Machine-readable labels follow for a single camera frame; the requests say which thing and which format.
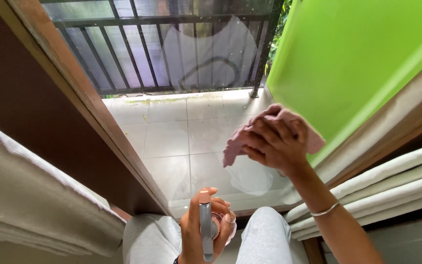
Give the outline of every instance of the cleaning rag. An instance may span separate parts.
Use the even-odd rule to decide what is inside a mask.
[[[224,149],[224,157],[222,159],[222,165],[224,168],[226,166],[231,166],[235,158],[238,155],[246,155],[242,149],[242,146],[244,145],[242,142],[242,134],[244,131],[250,132],[254,130],[253,123],[259,119],[263,118],[265,120],[283,120],[284,123],[289,127],[293,135],[297,134],[296,129],[291,124],[291,121],[299,119],[304,123],[308,130],[307,130],[307,153],[309,154],[315,154],[317,153],[324,145],[325,140],[320,136],[317,131],[310,126],[310,124],[307,123],[307,121],[302,118],[300,115],[290,112],[289,110],[285,109],[280,104],[272,104],[268,107],[267,110],[262,111],[260,114],[258,114],[256,117],[253,117],[249,124],[242,125],[240,128],[238,128],[232,138],[230,138],[227,141],[226,148]]]

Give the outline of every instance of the leg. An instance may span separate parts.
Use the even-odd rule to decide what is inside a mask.
[[[126,224],[123,263],[172,264],[180,252],[180,227],[171,217],[144,214]]]
[[[237,264],[292,264],[291,231],[284,218],[271,207],[255,211],[242,233]]]

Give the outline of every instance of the silver bangle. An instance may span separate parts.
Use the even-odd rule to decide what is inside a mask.
[[[330,207],[330,209],[320,212],[320,213],[310,213],[313,217],[318,217],[324,214],[328,214],[331,210],[333,210],[333,208],[335,208],[337,205],[339,205],[339,201],[337,201],[332,207]]]

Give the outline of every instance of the green wall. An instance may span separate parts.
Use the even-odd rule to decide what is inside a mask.
[[[294,0],[267,85],[325,158],[422,69],[422,1]]]

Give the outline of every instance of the hand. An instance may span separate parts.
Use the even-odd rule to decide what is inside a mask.
[[[200,191],[208,191],[214,195],[216,188],[203,188]],[[221,231],[214,239],[214,260],[221,255],[231,234],[231,217],[229,206],[231,204],[217,197],[211,197],[211,211],[223,213],[225,216],[220,223]],[[203,259],[203,246],[200,233],[200,202],[199,192],[191,198],[188,211],[180,219],[180,229],[182,235],[182,253],[179,255],[179,264],[209,264]]]
[[[300,120],[294,120],[292,124],[297,131],[296,136],[282,120],[256,120],[254,131],[243,133],[243,150],[250,159],[289,176],[298,167],[308,164],[307,127]]]

